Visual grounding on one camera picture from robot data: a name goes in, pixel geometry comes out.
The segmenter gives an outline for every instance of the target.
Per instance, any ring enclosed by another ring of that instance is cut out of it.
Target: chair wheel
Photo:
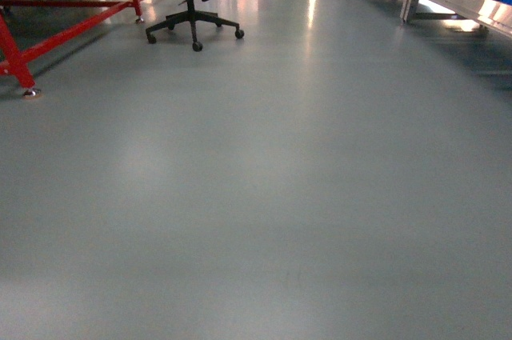
[[[192,49],[195,50],[196,52],[199,52],[202,50],[202,44],[200,42],[194,42],[192,44]]]

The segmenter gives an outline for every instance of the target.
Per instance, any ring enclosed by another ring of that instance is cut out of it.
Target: chair caster
[[[192,44],[192,49],[196,52],[200,52],[202,50],[202,44],[200,42],[194,42]]]
[[[37,88],[29,88],[23,93],[23,98],[32,99],[41,97],[41,90]]]

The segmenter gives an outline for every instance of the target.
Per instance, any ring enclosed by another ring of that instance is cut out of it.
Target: gray epoxy floor
[[[0,338],[512,338],[512,43],[200,7],[245,39],[126,10],[34,62],[42,98],[0,82]]]

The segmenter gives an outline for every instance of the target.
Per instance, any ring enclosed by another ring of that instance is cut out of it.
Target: chair base
[[[157,39],[152,35],[156,30],[161,30],[163,28],[167,28],[172,30],[174,26],[180,24],[182,22],[189,22],[190,28],[192,30],[192,47],[196,51],[202,50],[202,44],[198,41],[197,31],[196,31],[196,22],[212,22],[217,26],[234,26],[236,28],[235,36],[237,38],[243,38],[244,32],[240,29],[240,24],[237,22],[232,22],[230,20],[226,20],[224,18],[220,18],[218,14],[214,12],[205,12],[203,10],[195,10],[194,0],[185,0],[187,10],[180,12],[178,14],[171,14],[166,16],[166,20],[160,22],[159,24],[155,24],[154,26],[150,26],[146,29],[147,40],[150,44],[155,44]]]

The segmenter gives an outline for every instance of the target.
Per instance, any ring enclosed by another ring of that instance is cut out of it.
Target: red metal frame
[[[110,16],[125,8],[135,8],[135,13],[139,18],[142,16],[141,1],[118,1],[118,2],[61,2],[61,1],[35,1],[35,0],[0,0],[0,6],[59,6],[59,7],[98,7],[108,8],[99,14],[96,14],[71,28],[52,36],[40,42],[36,46],[20,51],[13,39],[5,19],[0,15],[0,48],[6,60],[0,62],[0,75],[15,76],[23,88],[32,88],[34,78],[30,73],[27,63],[38,58],[42,54],[60,46],[64,42],[82,34],[86,30],[103,22]]]

